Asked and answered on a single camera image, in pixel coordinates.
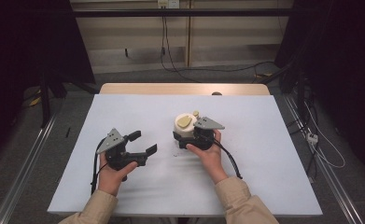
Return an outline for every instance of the person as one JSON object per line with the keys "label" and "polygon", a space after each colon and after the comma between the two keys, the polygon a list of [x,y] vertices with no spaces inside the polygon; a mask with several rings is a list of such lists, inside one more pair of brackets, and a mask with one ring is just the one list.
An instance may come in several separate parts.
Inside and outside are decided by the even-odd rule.
{"label": "person", "polygon": [[[221,133],[214,130],[215,139],[220,142]],[[205,171],[215,184],[215,191],[225,210],[227,223],[278,223],[270,210],[258,196],[251,195],[248,185],[236,176],[228,176],[221,163],[221,149],[212,145],[207,150],[201,150],[187,144],[187,149],[196,154]],[[105,153],[100,155],[100,167],[106,164]],[[119,187],[124,176],[137,167],[131,162],[119,171],[105,166],[99,174],[97,190],[92,194],[81,213],[67,217],[60,223],[107,223],[115,209]]]}

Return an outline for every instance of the gray floor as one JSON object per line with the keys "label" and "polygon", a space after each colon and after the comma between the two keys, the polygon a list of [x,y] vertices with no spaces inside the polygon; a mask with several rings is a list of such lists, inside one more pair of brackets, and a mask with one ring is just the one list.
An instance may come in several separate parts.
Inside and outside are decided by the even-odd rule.
{"label": "gray floor", "polygon": [[[247,65],[218,66],[216,69],[244,68]],[[276,68],[271,64],[260,65],[257,72],[271,73]],[[200,82],[218,83],[250,83],[254,80],[254,69],[246,69],[239,72],[224,73],[214,71],[187,71],[181,73],[185,77],[194,78]],[[164,70],[149,70],[137,72],[123,72],[117,74],[96,75],[98,86],[106,82],[188,82],[179,74]],[[281,94],[277,82],[269,84],[269,90],[274,96],[285,123],[294,120],[288,108],[285,95]],[[34,170],[31,172],[20,198],[14,207],[9,223],[56,223],[62,218],[47,213],[47,208],[52,195],[57,188],[57,181],[63,174],[63,169],[68,162],[74,148],[84,119],[90,109],[92,95],[81,91],[74,86],[66,84],[68,95],[65,99],[52,98],[51,108],[61,106],[61,110],[44,145]],[[342,169],[333,169],[342,182],[347,194],[365,223],[365,166],[354,156],[347,141],[335,132],[335,127],[326,111],[316,102],[319,115],[319,127],[331,142],[343,153],[346,166]],[[11,134],[8,135],[0,150],[0,205],[4,200],[14,178],[21,169],[24,159],[27,157],[31,146],[39,132],[41,123],[40,105],[21,108]],[[289,127],[291,131],[298,127]],[[310,151],[300,133],[291,136],[292,141],[302,159],[302,165],[306,167],[310,160]],[[339,156],[325,142],[321,143],[329,161],[340,163]],[[314,167],[309,176],[314,176]],[[312,184],[319,204],[324,212],[320,217],[278,217],[280,223],[348,223],[341,209],[340,202],[334,196],[325,176],[318,169],[315,182]],[[116,218],[122,223],[161,223],[162,220],[152,218]],[[214,219],[194,220],[197,223],[214,223]]]}

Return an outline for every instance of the beige sleeve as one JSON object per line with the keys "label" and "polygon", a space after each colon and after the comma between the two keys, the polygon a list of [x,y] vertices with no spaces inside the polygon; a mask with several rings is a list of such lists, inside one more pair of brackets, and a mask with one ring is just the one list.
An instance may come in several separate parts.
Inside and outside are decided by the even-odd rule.
{"label": "beige sleeve", "polygon": [[278,223],[258,196],[251,196],[248,185],[237,177],[229,177],[215,185],[225,209],[227,223]]}
{"label": "beige sleeve", "polygon": [[97,189],[92,194],[81,213],[75,213],[60,223],[107,223],[117,203],[118,199],[115,196]]}

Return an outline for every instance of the white table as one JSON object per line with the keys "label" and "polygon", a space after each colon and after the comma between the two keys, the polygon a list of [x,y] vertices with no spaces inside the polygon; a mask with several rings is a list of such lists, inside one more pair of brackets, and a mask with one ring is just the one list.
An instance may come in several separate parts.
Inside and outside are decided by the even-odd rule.
{"label": "white table", "polygon": [[[117,128],[122,135],[142,132],[127,145],[128,151],[158,144],[158,152],[121,185],[115,216],[223,216],[199,159],[179,149],[172,135],[175,116],[193,110],[226,127],[222,144],[234,156],[252,194],[259,195],[275,216],[322,214],[270,95],[96,95],[48,211],[66,216],[83,209],[90,198],[94,151]],[[222,156],[228,175],[235,175],[229,158]]]}

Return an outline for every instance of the human hand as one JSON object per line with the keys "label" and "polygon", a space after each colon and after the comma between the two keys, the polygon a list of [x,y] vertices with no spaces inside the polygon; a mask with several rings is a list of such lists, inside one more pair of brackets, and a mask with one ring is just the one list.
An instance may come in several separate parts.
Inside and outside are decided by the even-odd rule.
{"label": "human hand", "polygon": [[[214,134],[215,139],[220,143],[220,131],[214,130]],[[192,144],[187,144],[186,148],[200,158],[206,172],[210,175],[214,184],[217,184],[221,180],[228,178],[228,175],[226,175],[226,172],[222,166],[222,151],[219,146],[213,144],[209,149],[201,150]]]}
{"label": "human hand", "polygon": [[[106,164],[105,153],[100,154],[100,167],[103,167]],[[116,197],[118,195],[119,187],[121,185],[121,181],[124,176],[129,174],[138,166],[136,161],[130,162],[123,169],[116,171],[106,165],[99,174],[99,183],[98,189],[106,192],[108,194],[112,194]]]}

